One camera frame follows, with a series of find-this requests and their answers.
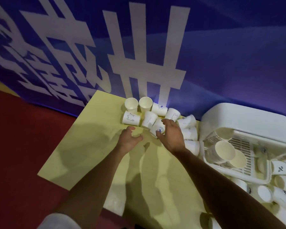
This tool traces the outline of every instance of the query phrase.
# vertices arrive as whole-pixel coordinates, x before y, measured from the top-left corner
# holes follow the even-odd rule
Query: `hand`
[[[132,131],[136,128],[133,126],[128,126],[126,129],[123,129],[118,143],[116,144],[116,149],[118,149],[124,156],[130,150],[132,150],[140,141],[143,140],[143,136],[133,137],[131,135]]]
[[[164,147],[173,155],[176,152],[185,150],[183,134],[177,123],[169,119],[163,119],[162,122],[165,125],[165,135],[156,131],[156,136],[160,139]]]

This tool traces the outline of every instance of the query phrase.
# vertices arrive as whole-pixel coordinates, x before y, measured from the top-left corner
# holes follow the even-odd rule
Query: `yellow table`
[[[67,190],[116,145],[122,129],[124,98],[95,92],[38,175]],[[179,161],[151,133],[120,163],[104,208],[146,228],[201,228],[205,208]]]

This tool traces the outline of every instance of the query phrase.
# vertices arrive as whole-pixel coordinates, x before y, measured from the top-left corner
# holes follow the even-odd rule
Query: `forearm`
[[[286,228],[262,204],[189,150],[174,153],[223,229]]]
[[[56,212],[70,216],[82,229],[94,228],[122,157],[119,148],[111,151],[70,190]]]

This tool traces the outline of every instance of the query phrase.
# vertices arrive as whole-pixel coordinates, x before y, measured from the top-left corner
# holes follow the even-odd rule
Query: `white sleeve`
[[[69,216],[53,213],[44,218],[37,229],[81,229]]]

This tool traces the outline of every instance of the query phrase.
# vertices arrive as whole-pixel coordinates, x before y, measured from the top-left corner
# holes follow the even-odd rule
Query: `red floor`
[[[76,118],[0,92],[0,228],[36,228],[68,191],[37,176]],[[103,210],[96,228],[122,228]]]

